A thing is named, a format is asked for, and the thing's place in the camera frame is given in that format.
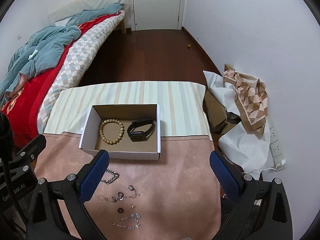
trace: red bed sheet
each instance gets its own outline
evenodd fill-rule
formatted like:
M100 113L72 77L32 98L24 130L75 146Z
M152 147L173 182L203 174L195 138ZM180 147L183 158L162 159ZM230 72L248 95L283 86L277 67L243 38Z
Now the red bed sheet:
M101 16L95 20L79 25L81 35L86 33L94 25L107 18L117 16L120 13L121 12ZM55 68L26 82L18 94L2 107L2 112L7 115L11 123L15 146L22 148L38 135L37 115L39 109L49 88L62 68L73 42L65 47L59 63Z

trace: beaded bracelet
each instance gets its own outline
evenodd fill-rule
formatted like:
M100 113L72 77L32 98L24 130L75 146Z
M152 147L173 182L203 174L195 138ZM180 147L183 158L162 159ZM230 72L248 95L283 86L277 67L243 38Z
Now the beaded bracelet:
M119 133L119 136L118 136L117 139L110 141L110 140L108 140L108 139L104 136L104 134L103 134L103 127L104 127L107 123L112 123L112 122L117 123L117 124L120 125L120 133ZM124 125L123 125L119 120L117 120L117 119L107 119L107 120L104 120L104 121L102 121L102 123L101 123L100 126L99 126L99 135L100 135L100 137L102 138L102 140L103 140L105 143L110 144L110 145L117 144L118 142L121 141L121 139L122 139L122 137L123 137L123 135L124 135Z

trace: brown cardboard box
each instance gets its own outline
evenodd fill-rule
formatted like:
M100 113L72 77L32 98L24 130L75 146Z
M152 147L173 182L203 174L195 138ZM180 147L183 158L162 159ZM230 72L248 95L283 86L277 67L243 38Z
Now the brown cardboard box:
M237 115L226 112L225 107L210 91L205 93L204 101L213 133L224 135L241 122Z
M108 145L99 136L99 125L106 119L120 120L124 125L124 136L115 145ZM127 128L132 121L152 118L155 128L148 139L141 142L133 142L127 134ZM136 131L146 131L150 125L136 128ZM118 137L120 127L116 123L107 124L104 127L106 138ZM110 158L129 160L158 160L160 156L160 110L159 105L97 105L92 106L88 113L84 132L82 133L79 148L84 152L95 156L99 150L108 151Z

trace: silver necklace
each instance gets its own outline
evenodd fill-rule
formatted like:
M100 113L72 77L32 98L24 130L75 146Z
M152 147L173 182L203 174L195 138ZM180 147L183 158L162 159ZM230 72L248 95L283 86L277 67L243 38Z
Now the silver necklace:
M139 192L136 191L136 189L134 188L134 186L129 185L128 189L129 189L130 191L134 191L134 195L132 195L132 196L126 196L126 197L125 197L122 192L118 192L118 198L116 198L116 197L111 197L111 200L110 200L110 199L108 199L107 197L105 197L104 195L99 195L99 196L98 196L98 200L99 200L99 202L101 202L100 197L103 197L105 201L110 201L110 202L113 202L113 203L114 203L114 202L117 202L118 200L121 200L121 201L122 201L122 200L124 200L125 198L136 198L137 196L140 196Z
M112 182L114 182L116 179L118 179L120 177L120 174L115 172L115 171L106 169L106 172L110 173L111 175L113 175L113 177L111 179L108 179L108 180L102 179L102 180L100 180L101 182L104 182L107 185L111 184Z
M128 229L138 228L139 226L141 226L141 225L139 224L139 220L140 220L140 217L141 217L141 216L140 216L138 213L136 213L136 214L131 214L130 216L125 217L125 218L121 218L121 221L126 220L126 219L129 219L129 218L134 218L134 217L136 217L136 218L135 218L135 221L136 221L137 224L136 224L135 226L133 226L133 227L122 226L122 225L119 225L119 224L116 224L116 223L111 223L111 225L112 225L112 226L116 226L116 227L121 227L121 228L128 228Z

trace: wooden floor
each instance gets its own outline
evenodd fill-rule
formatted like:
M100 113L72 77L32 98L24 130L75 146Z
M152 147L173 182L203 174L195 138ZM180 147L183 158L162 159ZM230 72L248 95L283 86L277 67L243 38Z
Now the wooden floor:
M203 70L214 71L183 31L114 31L79 86L126 81L192 81L206 85Z

